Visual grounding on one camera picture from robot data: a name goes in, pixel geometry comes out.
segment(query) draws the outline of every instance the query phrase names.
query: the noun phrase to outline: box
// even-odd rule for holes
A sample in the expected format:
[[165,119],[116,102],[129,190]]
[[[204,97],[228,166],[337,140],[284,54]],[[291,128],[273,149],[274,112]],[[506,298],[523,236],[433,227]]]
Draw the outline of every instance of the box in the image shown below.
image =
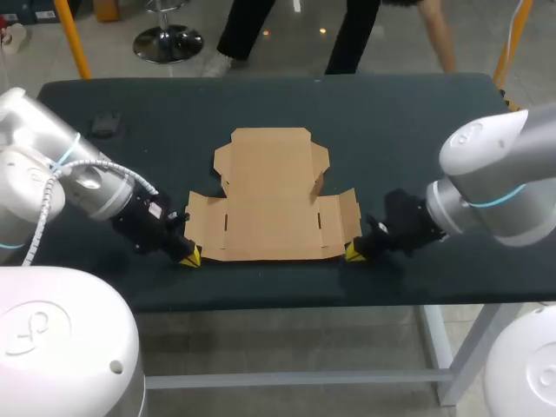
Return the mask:
[[35,23],[30,0],[2,0],[0,2],[0,15],[7,24]]
[[[81,0],[68,0],[69,10],[74,16]],[[53,0],[32,0],[31,8],[37,23],[59,23],[60,18]]]
[[226,198],[189,193],[185,236],[219,261],[324,259],[361,235],[353,189],[319,196],[326,148],[306,129],[238,129],[215,152]]

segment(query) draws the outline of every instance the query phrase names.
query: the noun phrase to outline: white table frame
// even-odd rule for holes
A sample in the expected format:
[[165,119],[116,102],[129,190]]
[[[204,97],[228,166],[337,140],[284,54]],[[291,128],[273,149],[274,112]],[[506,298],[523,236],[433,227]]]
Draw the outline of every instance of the white table frame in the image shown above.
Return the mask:
[[440,307],[420,306],[434,366],[431,369],[150,376],[146,379],[147,389],[435,382],[440,404],[451,407],[457,405],[473,383],[494,341],[515,319],[522,305],[486,304],[455,357],[452,356]]

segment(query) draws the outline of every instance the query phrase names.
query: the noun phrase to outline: table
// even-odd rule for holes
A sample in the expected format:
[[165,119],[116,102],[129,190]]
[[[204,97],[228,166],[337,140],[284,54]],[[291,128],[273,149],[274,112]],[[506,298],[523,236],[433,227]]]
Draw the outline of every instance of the table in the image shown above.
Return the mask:
[[[190,190],[220,193],[214,150],[238,127],[305,127],[328,148],[322,194],[355,187],[364,213],[382,214],[382,197],[403,187],[423,194],[441,175],[441,144],[476,117],[507,111],[484,75],[331,76],[324,79],[107,79],[46,84],[39,100],[87,134],[93,117],[121,112],[124,135],[96,141],[110,158],[185,203]],[[556,299],[556,236],[505,248],[481,231],[373,263],[219,263],[171,265],[139,256],[110,225],[66,208],[46,229],[36,264],[77,268],[103,278],[140,312],[233,308],[425,305],[436,369],[150,377],[149,388],[307,383],[439,381],[453,405],[482,366],[493,340],[523,301]],[[460,257],[467,254],[468,262]],[[452,361],[437,304],[490,303]]]

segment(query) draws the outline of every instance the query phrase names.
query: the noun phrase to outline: chrome stool base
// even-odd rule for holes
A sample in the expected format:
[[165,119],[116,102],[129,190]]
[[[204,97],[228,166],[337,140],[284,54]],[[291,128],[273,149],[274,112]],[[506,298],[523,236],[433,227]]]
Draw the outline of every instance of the chrome stool base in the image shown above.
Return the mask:
[[202,37],[196,30],[180,24],[150,28],[136,37],[133,51],[150,63],[179,63],[202,50]]

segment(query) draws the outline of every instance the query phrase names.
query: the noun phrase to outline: gray floor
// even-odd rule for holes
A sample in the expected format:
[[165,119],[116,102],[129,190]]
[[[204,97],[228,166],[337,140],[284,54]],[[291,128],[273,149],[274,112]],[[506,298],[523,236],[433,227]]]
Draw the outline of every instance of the gray floor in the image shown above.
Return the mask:
[[[171,16],[196,27],[204,51],[186,63],[157,66],[136,58],[134,37],[156,19],[142,1],[126,0],[124,19],[100,24],[83,8],[77,21],[94,77],[198,76],[211,56],[230,0],[193,0]],[[460,70],[493,73],[517,0],[445,0]],[[343,0],[278,0],[247,68],[230,76],[320,75],[343,14]],[[322,35],[319,28],[327,29]],[[58,25],[30,28],[29,44],[8,56],[11,85],[36,95],[49,81],[77,78]],[[537,0],[506,82],[521,106],[556,99],[556,3]],[[365,72],[439,71],[416,10],[383,8],[360,65]],[[530,304],[526,309],[538,306]],[[446,307],[456,349],[480,306]],[[351,367],[424,367],[426,356],[412,308],[334,308],[146,315],[138,318],[147,374],[200,374]],[[427,384],[398,386],[264,387],[158,391],[155,417],[258,416],[488,416],[480,378],[456,409],[438,407]]]

